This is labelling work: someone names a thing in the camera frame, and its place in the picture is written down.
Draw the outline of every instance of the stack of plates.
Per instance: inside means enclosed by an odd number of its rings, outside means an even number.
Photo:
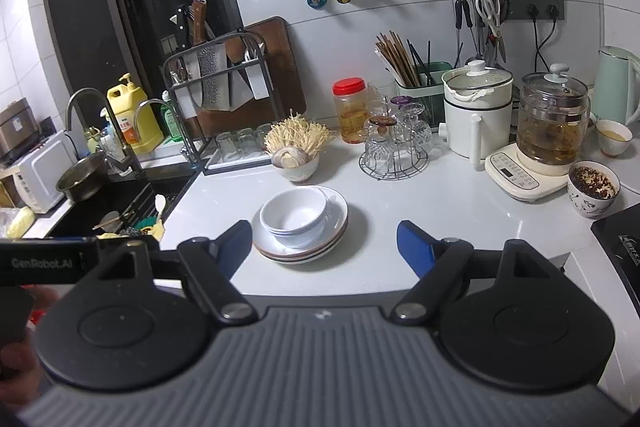
[[[347,202],[339,192],[332,188],[318,187],[327,198],[326,214],[324,216],[324,231],[318,240],[305,248],[287,248],[281,245],[260,222],[260,209],[251,221],[254,232],[254,247],[263,256],[277,263],[303,264],[320,259],[332,251],[347,229]]]

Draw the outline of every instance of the blue gripper pad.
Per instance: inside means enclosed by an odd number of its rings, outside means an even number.
[[[435,264],[433,245],[436,243],[439,241],[411,221],[400,221],[398,224],[398,251],[418,277],[426,274]]]

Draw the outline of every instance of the wooden cutting board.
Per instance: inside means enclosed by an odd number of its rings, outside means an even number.
[[[280,95],[282,107],[288,116],[289,111],[304,113],[306,111],[305,95],[300,84],[300,76],[296,59],[287,33],[287,23],[282,17],[252,24],[246,28],[259,33],[267,45],[267,65],[271,75],[274,91]],[[241,39],[226,43],[226,54],[234,62],[242,61],[244,44]],[[198,122],[206,137],[215,136],[225,131],[235,131],[245,127],[255,129],[259,125],[276,120],[271,102],[268,98],[250,100],[235,111],[201,110]],[[188,122],[193,134],[197,136],[197,124]]]

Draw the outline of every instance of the kitchen sink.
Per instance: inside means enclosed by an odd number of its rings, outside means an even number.
[[[123,216],[118,231],[133,227],[141,220],[156,216],[155,197],[162,194],[167,206],[162,219],[169,217],[197,173],[186,164],[145,169],[143,178],[110,176],[111,182],[86,201],[80,201],[49,232],[49,237],[88,237],[103,230],[93,230],[113,210]]]

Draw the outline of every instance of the green bottle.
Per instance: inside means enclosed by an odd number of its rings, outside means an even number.
[[[162,93],[162,99],[173,107],[168,91],[165,91],[164,93]],[[171,133],[171,140],[175,142],[182,141],[182,136],[180,136],[180,131],[178,130],[178,123],[175,121],[173,113],[169,110],[169,108],[164,107],[164,105],[161,106],[160,113],[162,114],[162,119],[164,120],[164,123],[169,129],[169,132]]]

